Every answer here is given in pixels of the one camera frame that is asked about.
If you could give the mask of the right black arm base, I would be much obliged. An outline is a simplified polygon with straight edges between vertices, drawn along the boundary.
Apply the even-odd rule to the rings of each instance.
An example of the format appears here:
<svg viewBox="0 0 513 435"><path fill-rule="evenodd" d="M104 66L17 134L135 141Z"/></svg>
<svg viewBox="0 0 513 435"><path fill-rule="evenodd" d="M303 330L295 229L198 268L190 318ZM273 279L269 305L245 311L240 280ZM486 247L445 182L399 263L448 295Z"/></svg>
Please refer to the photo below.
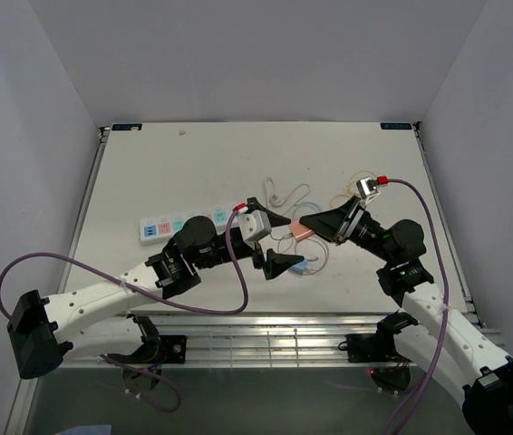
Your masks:
<svg viewBox="0 0 513 435"><path fill-rule="evenodd" d="M349 363L398 362L402 357L396 352L394 336L418 324L410 314L395 312L378 322L374 333L347 334L337 349L346 352Z"/></svg>

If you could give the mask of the white colourful power strip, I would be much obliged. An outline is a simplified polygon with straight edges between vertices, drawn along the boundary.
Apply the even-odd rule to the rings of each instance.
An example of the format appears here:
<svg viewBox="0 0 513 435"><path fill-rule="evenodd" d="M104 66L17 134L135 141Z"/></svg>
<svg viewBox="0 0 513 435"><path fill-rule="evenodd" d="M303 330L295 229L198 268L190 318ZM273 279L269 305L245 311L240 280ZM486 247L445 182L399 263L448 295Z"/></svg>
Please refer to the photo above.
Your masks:
<svg viewBox="0 0 513 435"><path fill-rule="evenodd" d="M183 228L188 220L196 216L209 218L214 223L217 233L222 234L234 206L233 202L228 202L210 207L191 208L154 217L144 217L140 220L140 244L151 246L166 243Z"/></svg>

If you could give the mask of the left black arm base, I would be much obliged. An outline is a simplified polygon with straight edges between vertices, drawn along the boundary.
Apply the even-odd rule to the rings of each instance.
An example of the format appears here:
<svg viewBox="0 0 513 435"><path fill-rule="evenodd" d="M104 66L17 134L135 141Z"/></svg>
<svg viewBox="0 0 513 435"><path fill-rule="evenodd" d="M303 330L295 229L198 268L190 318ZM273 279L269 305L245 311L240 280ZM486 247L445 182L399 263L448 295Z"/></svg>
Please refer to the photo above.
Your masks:
<svg viewBox="0 0 513 435"><path fill-rule="evenodd" d="M186 335L161 334L148 316L130 314L128 319L139 328L139 346L131 353L123 355L124 363L141 364L182 364L186 361Z"/></svg>

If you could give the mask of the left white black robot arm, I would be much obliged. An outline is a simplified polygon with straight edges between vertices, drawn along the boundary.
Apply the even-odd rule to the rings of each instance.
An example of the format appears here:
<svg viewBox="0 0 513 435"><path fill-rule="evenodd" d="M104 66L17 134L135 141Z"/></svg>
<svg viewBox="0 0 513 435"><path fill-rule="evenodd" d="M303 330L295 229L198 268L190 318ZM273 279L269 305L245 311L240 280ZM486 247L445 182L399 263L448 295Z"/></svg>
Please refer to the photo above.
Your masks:
<svg viewBox="0 0 513 435"><path fill-rule="evenodd" d="M66 361L92 356L123 364L170 363L169 351L151 320L133 314L133 309L160 303L217 315L217 309L179 304L175 298L200 284L203 269L224 264L239 269L239 260L248 258L265 279L272 280L302 263L302 256L264 250L260 245L273 227L290 223L249 198L231 210L222 232L212 216L190 217L159 253L120 275L63 256L63 262L101 280L56 295L42 296L32 290L19 297L12 311L4 312L19 376L36 379Z"/></svg>

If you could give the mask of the pink charger plug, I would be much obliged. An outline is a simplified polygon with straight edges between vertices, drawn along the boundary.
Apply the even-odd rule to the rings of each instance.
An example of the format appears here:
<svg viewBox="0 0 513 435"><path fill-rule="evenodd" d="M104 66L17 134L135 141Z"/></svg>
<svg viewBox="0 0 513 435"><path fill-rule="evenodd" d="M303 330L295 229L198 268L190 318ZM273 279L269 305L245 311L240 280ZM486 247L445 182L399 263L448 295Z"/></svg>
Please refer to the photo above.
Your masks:
<svg viewBox="0 0 513 435"><path fill-rule="evenodd" d="M299 223L290 226L289 229L296 243L300 243L315 234L312 229L302 226Z"/></svg>

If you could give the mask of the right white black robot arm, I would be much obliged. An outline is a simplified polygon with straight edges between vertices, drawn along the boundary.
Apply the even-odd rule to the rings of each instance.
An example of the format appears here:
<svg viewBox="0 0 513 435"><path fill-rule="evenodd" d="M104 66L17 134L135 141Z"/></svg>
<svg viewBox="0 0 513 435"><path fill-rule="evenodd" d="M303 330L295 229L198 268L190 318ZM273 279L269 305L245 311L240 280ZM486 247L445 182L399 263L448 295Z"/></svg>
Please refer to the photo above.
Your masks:
<svg viewBox="0 0 513 435"><path fill-rule="evenodd" d="M513 434L513 357L450 307L421 263L420 224L403 219L383 228L358 198L299 221L327 242L351 241L383 260L378 282L401 312L380 323L389 328L375 338L381 357L402 355L419 365L423 380L444 388L474 433Z"/></svg>

